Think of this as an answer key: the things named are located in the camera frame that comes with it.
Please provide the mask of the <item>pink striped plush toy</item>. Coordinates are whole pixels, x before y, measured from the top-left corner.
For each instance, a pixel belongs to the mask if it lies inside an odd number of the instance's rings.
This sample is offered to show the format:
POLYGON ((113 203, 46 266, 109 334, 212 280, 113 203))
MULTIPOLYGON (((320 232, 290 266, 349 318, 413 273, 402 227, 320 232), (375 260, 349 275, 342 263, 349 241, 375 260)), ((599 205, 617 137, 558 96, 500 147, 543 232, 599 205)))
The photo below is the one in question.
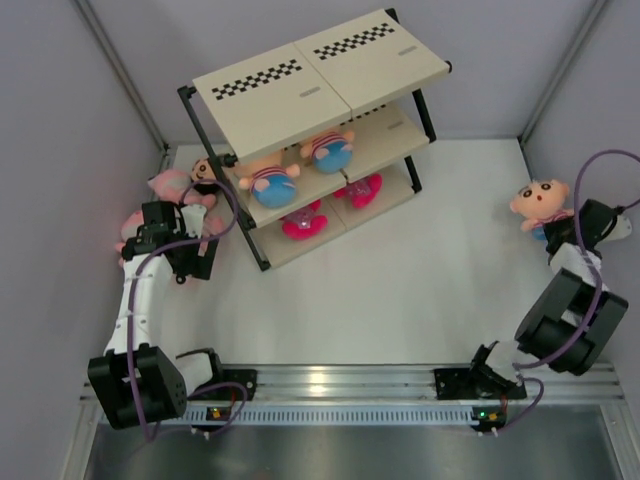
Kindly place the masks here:
POLYGON ((219 216, 207 214, 203 219, 201 237, 206 238, 220 234, 226 228, 225 222, 219 216))
POLYGON ((143 224, 144 217, 141 210, 133 212, 123 223, 120 230, 120 240, 114 245, 114 248, 118 253, 118 264, 121 268, 124 267, 125 262, 122 258, 122 250, 125 247, 126 241, 129 238, 135 238, 138 234, 138 229, 143 224))
POLYGON ((147 181, 155 196, 162 201, 170 201, 185 205, 199 204, 211 210, 216 203, 213 194, 203 195, 195 188, 191 188, 192 180, 189 174, 180 170, 168 169, 147 181))

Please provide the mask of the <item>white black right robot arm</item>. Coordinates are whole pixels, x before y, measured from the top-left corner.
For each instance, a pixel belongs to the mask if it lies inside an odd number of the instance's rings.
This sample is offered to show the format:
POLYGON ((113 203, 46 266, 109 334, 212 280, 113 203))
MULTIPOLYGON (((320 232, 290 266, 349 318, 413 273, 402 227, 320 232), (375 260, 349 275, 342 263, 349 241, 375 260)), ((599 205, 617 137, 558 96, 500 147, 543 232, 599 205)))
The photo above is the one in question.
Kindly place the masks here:
POLYGON ((499 359, 511 367, 517 353, 536 361, 547 357, 551 370, 574 376, 586 373, 628 309, 628 301, 611 292, 601 277, 596 246, 626 224, 624 208, 589 199, 572 216, 540 230, 547 241, 548 264, 554 277, 525 315, 511 343, 481 346, 466 373, 468 388, 481 398, 508 396, 519 386, 499 359))

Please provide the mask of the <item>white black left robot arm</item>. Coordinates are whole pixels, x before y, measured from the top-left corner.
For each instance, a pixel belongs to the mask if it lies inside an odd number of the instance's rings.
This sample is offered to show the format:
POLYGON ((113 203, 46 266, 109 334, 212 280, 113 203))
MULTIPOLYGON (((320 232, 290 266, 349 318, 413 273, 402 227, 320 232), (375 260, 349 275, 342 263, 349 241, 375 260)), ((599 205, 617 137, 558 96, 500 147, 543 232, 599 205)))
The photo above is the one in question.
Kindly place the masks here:
POLYGON ((161 340, 163 301, 171 283, 207 280, 218 242, 203 241, 207 209, 153 201, 123 228, 118 247, 123 293, 104 353, 90 359, 89 382, 116 430, 184 414, 189 396, 219 397, 226 376, 212 348, 178 353, 161 340))

